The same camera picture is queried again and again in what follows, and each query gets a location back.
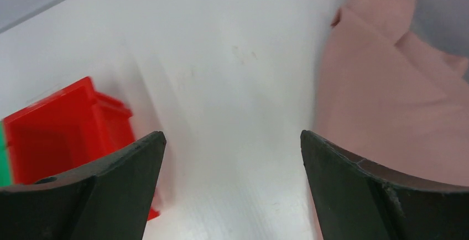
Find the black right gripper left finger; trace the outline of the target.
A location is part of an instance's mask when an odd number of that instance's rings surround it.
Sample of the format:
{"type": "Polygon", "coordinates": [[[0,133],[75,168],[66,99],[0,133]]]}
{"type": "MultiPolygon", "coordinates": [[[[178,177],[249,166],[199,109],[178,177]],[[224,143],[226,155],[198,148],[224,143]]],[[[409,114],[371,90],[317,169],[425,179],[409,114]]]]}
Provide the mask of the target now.
{"type": "Polygon", "coordinates": [[[2,239],[142,239],[166,139],[151,132],[30,185],[1,188],[2,239]]]}

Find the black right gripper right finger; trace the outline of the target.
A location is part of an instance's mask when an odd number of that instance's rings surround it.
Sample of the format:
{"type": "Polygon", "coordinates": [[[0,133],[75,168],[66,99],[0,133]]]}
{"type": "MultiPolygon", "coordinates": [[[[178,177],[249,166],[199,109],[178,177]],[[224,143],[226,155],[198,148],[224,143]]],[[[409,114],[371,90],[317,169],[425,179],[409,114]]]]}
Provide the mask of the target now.
{"type": "Polygon", "coordinates": [[[467,239],[468,188],[417,178],[311,131],[301,153],[323,239],[467,239]]]}

